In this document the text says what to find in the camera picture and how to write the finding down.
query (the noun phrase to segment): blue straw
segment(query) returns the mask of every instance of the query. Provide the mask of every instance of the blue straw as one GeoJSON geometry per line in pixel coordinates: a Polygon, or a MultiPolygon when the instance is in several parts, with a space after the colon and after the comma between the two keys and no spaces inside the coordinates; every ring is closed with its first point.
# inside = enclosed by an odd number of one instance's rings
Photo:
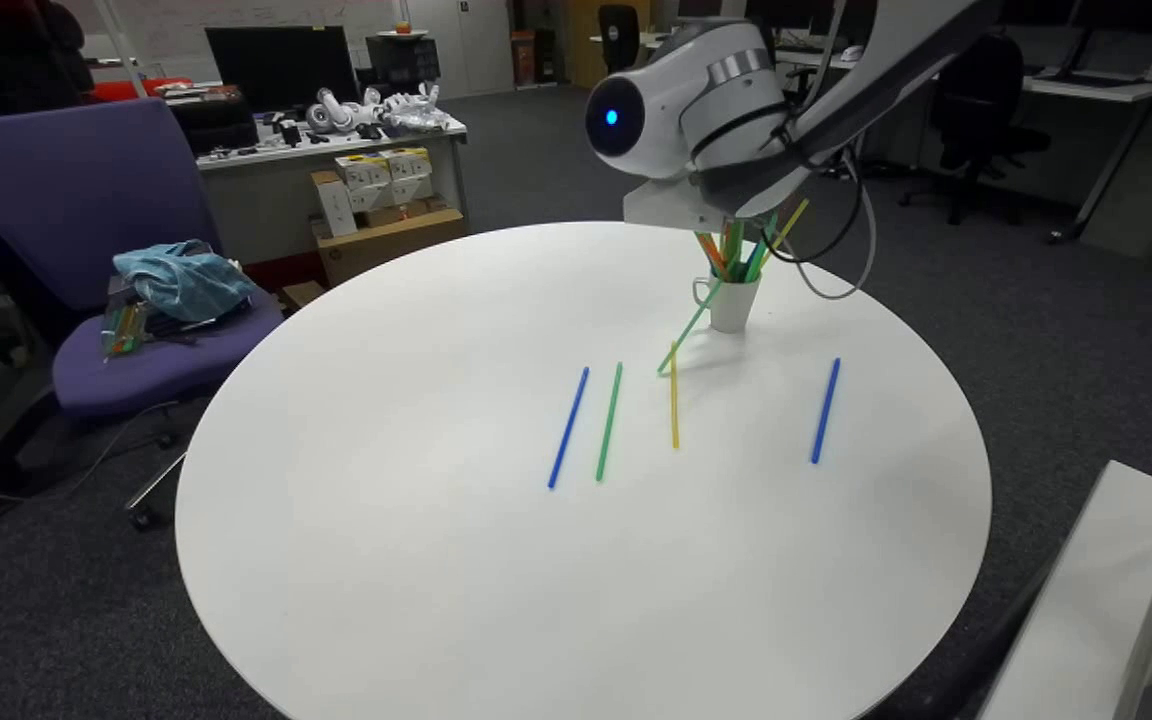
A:
{"type": "Polygon", "coordinates": [[[825,399],[821,399],[813,464],[821,464],[821,452],[825,452],[825,432],[828,432],[828,415],[834,415],[834,394],[842,390],[842,374],[845,374],[845,360],[837,356],[834,367],[828,367],[825,399]]]}
{"type": "Polygon", "coordinates": [[[574,432],[575,432],[586,383],[589,383],[589,367],[581,367],[581,383],[575,383],[575,399],[574,399],[568,428],[564,428],[564,442],[559,442],[559,457],[555,457],[553,468],[547,468],[547,493],[559,488],[559,473],[564,473],[564,457],[568,457],[568,443],[574,443],[574,432]]]}

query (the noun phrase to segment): box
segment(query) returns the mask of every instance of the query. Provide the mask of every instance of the box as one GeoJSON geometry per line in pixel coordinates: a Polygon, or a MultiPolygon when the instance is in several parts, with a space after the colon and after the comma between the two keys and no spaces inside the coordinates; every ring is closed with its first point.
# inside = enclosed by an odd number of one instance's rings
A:
{"type": "Polygon", "coordinates": [[[337,174],[311,174],[311,188],[322,193],[323,222],[330,222],[334,235],[362,234],[362,225],[354,222],[347,188],[337,174]]]}
{"type": "Polygon", "coordinates": [[[311,284],[311,282],[306,282],[306,284],[283,284],[283,301],[292,303],[292,308],[306,308],[306,303],[311,303],[311,301],[322,301],[323,296],[323,284],[311,284]]]}

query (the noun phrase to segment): yellow straw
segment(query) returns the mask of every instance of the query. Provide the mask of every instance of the yellow straw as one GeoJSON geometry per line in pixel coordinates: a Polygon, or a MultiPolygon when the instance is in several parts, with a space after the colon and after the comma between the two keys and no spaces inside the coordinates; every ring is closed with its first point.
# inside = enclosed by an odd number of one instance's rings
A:
{"type": "Polygon", "coordinates": [[[723,255],[720,255],[720,249],[714,249],[709,234],[697,234],[697,243],[702,243],[705,259],[709,259],[709,270],[714,270],[717,275],[723,275],[723,271],[730,271],[730,270],[723,270],[723,255]]]}
{"type": "Polygon", "coordinates": [[[808,210],[813,210],[813,202],[802,202],[802,210],[793,210],[793,215],[782,225],[771,249],[782,249],[789,239],[789,234],[802,230],[808,210]]]}
{"type": "Polygon", "coordinates": [[[679,360],[667,365],[667,415],[674,415],[674,449],[685,449],[685,422],[679,422],[679,360]]]}

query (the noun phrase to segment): green straw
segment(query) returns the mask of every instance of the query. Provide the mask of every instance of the green straw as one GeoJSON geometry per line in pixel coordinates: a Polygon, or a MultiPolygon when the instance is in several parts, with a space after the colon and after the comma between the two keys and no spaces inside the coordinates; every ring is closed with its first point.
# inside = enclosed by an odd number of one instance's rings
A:
{"type": "Polygon", "coordinates": [[[755,282],[763,275],[763,259],[770,259],[770,243],[762,243],[762,249],[748,255],[740,284],[755,284],[755,282]]]}
{"type": "Polygon", "coordinates": [[[714,293],[705,296],[705,303],[697,308],[697,317],[690,322],[690,330],[679,334],[679,342],[674,342],[667,356],[655,365],[655,378],[667,374],[674,356],[685,350],[685,342],[694,336],[694,330],[702,324],[702,317],[709,312],[709,303],[720,296],[720,282],[714,282],[714,293]]]}
{"type": "Polygon", "coordinates": [[[620,378],[626,378],[626,365],[617,365],[617,380],[614,380],[614,395],[609,395],[603,449],[602,449],[602,479],[609,478],[609,457],[614,457],[614,428],[617,428],[617,403],[620,403],[620,378]]]}
{"type": "Polygon", "coordinates": [[[723,259],[730,259],[730,282],[740,271],[740,225],[723,225],[723,259]]]}

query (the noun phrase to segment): purple chair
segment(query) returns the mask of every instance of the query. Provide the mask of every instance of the purple chair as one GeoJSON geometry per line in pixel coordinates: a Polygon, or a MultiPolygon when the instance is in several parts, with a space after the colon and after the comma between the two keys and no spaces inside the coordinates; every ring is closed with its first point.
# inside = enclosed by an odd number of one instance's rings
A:
{"type": "Polygon", "coordinates": [[[46,336],[55,342],[53,394],[63,415],[117,422],[215,390],[282,324],[282,303],[262,293],[214,334],[109,360],[99,324],[113,255],[186,235],[215,249],[193,153],[164,106],[0,117],[0,251],[30,288],[21,303],[47,303],[46,336]]]}

